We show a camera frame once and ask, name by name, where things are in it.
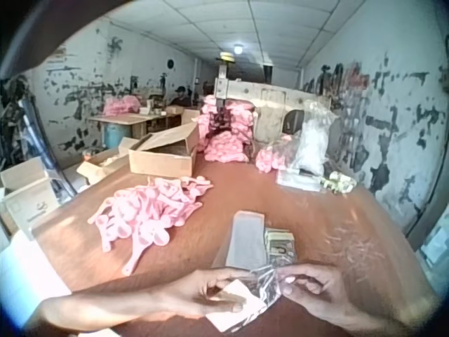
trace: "drop ceiling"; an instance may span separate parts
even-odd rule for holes
[[[108,16],[209,63],[241,44],[231,75],[258,81],[263,65],[307,65],[364,1],[138,0]]]

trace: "person's hands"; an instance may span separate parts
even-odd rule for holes
[[[336,324],[356,311],[349,302],[341,272],[333,267],[289,265],[276,272],[282,294],[315,317]]]
[[[157,289],[164,309],[179,315],[204,316],[212,312],[239,312],[244,298],[222,300],[217,292],[237,277],[250,277],[245,270],[234,268],[196,270]]]

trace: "ceiling light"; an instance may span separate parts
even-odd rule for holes
[[[234,52],[236,55],[240,55],[243,52],[243,46],[241,44],[236,44],[234,46]]]

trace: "blue container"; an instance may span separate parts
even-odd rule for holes
[[[119,146],[123,137],[131,138],[131,126],[106,123],[105,125],[105,145],[108,149]]]

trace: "table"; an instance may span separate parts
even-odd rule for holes
[[[170,229],[166,247],[150,247],[131,277],[121,268],[131,255],[130,239],[114,244],[103,253],[100,235],[86,223],[102,200],[114,191],[144,184],[147,177],[114,172],[77,195],[49,215],[34,234],[43,252],[72,291],[123,291],[168,282],[198,268],[211,266],[238,210],[265,214],[270,227],[285,228],[295,235],[300,261],[337,263],[326,243],[326,233],[347,226],[362,239],[375,240],[384,258],[375,260],[368,278],[357,282],[349,271],[345,277],[349,295],[356,305],[379,315],[390,315],[407,323],[417,311],[434,300],[412,249],[387,213],[363,187],[348,195],[294,192],[274,182],[275,173],[258,173],[252,164],[211,163],[197,159],[196,175],[212,180],[214,188],[201,198],[204,206],[184,227]],[[156,316],[115,328],[121,336],[221,336],[206,320]],[[334,326],[311,317],[299,305],[282,298],[258,320],[236,336],[346,336]]]
[[[89,117],[91,121],[99,121],[102,123],[101,133],[102,141],[105,139],[105,126],[104,123],[120,124],[131,127],[131,137],[134,139],[141,139],[141,137],[147,134],[147,122],[155,121],[157,119],[166,120],[166,128],[168,128],[168,118],[178,116],[177,114],[162,115],[144,115],[144,114],[120,114],[117,116],[94,116]]]

